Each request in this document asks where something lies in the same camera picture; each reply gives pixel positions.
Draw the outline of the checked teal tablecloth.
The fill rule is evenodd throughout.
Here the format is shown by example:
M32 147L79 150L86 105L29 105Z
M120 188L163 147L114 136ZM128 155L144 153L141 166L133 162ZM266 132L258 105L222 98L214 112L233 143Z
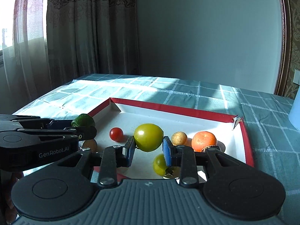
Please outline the checked teal tablecloth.
M292 99L204 81L91 74L46 92L16 114L73 119L109 97L242 116L255 167L285 187L280 218L286 224L299 224L299 131L288 119Z

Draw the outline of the red cherry tomato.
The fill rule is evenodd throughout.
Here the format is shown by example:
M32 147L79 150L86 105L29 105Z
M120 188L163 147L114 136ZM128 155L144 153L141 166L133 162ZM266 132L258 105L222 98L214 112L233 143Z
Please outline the red cherry tomato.
M113 127L109 132L109 137L115 142L120 142L123 139L123 130L119 127Z

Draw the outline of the white wall switch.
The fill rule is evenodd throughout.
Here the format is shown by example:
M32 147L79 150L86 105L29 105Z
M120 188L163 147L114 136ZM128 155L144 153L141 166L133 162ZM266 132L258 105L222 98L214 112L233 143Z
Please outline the white wall switch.
M300 85L300 70L295 69L294 71L294 77L293 77L293 83Z

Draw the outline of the green cucumber chunk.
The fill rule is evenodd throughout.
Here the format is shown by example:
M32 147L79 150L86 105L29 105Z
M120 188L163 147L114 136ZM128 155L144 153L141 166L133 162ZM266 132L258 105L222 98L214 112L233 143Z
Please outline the green cucumber chunk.
M71 122L72 127L95 127L94 119L88 114L80 114Z

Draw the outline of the dark green tomato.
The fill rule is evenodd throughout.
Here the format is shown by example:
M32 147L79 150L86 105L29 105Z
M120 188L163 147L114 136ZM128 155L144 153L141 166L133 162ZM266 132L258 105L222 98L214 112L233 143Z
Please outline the dark green tomato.
M136 146L144 152L152 152L159 148L163 138L163 130L152 123L141 124L134 131Z

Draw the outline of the red cardboard tray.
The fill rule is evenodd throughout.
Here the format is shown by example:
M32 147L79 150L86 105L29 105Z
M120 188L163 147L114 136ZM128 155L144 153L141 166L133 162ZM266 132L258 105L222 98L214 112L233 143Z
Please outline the red cardboard tray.
M95 140L99 150L117 144L109 137L112 128L121 128L128 138L141 124L152 123L168 137L182 131L189 140L199 131L209 131L216 136L223 152L254 166L245 124L236 115L119 98L105 100L89 115L96 123Z

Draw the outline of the green tomato with stem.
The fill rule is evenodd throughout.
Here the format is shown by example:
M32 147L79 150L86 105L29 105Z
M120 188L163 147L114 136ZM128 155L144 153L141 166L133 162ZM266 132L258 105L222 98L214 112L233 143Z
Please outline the green tomato with stem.
M178 178L180 173L180 167L169 167L166 164L164 154L159 154L153 161L154 172L164 178Z

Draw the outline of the brown patterned curtain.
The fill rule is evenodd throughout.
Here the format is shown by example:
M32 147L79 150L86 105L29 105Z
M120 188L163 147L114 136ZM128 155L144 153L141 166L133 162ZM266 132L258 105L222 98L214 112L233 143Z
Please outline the brown patterned curtain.
M84 75L139 72L136 0L1 0L1 113Z

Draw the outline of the dark wooden door frame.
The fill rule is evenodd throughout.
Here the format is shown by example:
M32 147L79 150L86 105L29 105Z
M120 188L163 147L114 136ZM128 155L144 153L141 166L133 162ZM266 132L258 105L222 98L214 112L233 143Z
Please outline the dark wooden door frame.
M288 82L292 48L292 23L289 0L279 0L282 21L282 46L278 77L274 94L283 96Z

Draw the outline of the orange tangerine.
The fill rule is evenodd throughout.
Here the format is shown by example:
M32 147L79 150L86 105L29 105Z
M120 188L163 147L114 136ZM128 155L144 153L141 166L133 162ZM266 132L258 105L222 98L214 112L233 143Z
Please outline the orange tangerine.
M197 132L191 140L191 146L196 152L202 152L210 146L216 146L217 139L215 135L208 131Z

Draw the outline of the tan round longan fruit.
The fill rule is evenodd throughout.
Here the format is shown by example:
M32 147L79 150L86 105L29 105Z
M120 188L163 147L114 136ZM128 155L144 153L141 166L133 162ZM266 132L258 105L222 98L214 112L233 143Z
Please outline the tan round longan fruit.
M188 142L188 137L184 132L175 132L172 136L171 136L171 142L174 146L177 145L186 145Z

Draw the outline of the dark sugarcane piece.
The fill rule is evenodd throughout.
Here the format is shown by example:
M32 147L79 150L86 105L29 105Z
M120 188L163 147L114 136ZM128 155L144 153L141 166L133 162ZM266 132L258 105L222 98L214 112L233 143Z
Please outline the dark sugarcane piece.
M94 139L84 141L82 149L87 148L89 148L91 152L95 153L97 151L97 142Z
M221 148L218 145L206 146L202 151L205 152L209 149L221 151Z

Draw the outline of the blue electric kettle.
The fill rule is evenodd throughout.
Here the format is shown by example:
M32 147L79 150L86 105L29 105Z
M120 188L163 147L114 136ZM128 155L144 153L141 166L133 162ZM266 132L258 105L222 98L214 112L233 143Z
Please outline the blue electric kettle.
M300 130L300 102L299 99L295 99L292 105L291 111L288 115L290 123L298 131Z

